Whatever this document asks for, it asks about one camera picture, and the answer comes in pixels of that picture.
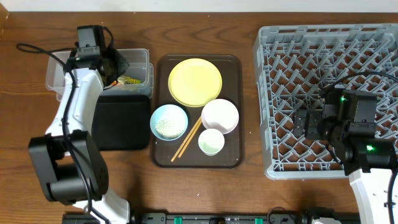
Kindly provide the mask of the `green snack wrapper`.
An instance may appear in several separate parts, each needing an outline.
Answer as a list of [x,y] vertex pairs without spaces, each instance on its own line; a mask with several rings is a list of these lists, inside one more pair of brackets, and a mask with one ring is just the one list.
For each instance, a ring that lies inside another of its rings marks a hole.
[[124,88],[125,86],[128,86],[128,85],[137,85],[137,84],[142,84],[142,80],[122,75],[116,81],[114,81],[110,85],[110,87],[116,86],[116,87]]

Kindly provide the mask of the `blue bowl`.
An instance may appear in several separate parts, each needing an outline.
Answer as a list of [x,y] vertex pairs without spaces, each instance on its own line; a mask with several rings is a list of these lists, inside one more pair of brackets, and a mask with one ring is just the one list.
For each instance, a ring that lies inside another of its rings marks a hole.
[[170,118],[171,119],[179,119],[181,121],[184,121],[184,123],[185,123],[184,132],[186,131],[187,126],[188,126],[188,117],[187,117],[186,112],[181,107],[179,107],[177,105],[163,105],[163,106],[160,106],[159,108],[157,108],[153,112],[153,114],[152,114],[152,116],[150,118],[150,129],[151,129],[152,133],[157,138],[159,138],[161,140],[164,140],[164,141],[173,141],[173,140],[178,139],[184,133],[183,132],[179,137],[177,137],[175,139],[163,139],[163,138],[161,138],[158,135],[158,133],[156,132],[156,130],[155,130],[155,124],[156,124],[156,122],[158,122],[158,120],[164,119],[164,118],[166,118],[166,119],[170,119]]

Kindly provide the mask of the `rice food waste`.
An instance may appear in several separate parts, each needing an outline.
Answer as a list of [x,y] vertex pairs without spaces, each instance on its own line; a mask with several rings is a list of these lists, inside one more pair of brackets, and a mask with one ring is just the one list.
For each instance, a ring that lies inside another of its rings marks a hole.
[[155,124],[155,130],[163,139],[175,139],[185,130],[185,123],[179,119],[160,119]]

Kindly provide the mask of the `yellow plate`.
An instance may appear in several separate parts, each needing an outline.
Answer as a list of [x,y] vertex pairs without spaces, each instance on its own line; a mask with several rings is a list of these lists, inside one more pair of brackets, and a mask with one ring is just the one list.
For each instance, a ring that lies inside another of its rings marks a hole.
[[221,72],[213,63],[202,58],[179,62],[168,79],[170,94],[187,107],[205,106],[218,97],[222,86]]

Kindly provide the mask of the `white paper cup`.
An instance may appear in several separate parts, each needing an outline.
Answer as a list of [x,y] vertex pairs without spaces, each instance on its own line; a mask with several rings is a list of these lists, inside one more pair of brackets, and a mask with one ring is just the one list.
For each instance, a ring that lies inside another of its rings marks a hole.
[[199,148],[207,156],[214,156],[224,147],[224,135],[217,129],[206,129],[198,137]]

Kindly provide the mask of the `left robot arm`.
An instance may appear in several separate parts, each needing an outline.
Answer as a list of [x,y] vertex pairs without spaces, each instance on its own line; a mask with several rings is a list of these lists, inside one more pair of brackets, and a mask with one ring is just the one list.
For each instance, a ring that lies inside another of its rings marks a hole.
[[73,205],[99,223],[129,223],[130,204],[109,188],[107,165],[91,137],[96,102],[128,68],[114,48],[82,47],[63,68],[65,87],[57,114],[29,155],[49,202]]

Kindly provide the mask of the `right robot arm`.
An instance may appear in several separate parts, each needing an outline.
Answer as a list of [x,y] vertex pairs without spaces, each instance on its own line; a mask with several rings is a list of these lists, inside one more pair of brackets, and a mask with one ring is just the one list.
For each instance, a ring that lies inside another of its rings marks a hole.
[[397,223],[397,155],[391,140],[375,137],[377,96],[334,88],[322,97],[322,110],[294,113],[294,136],[327,141],[334,148],[361,223]]

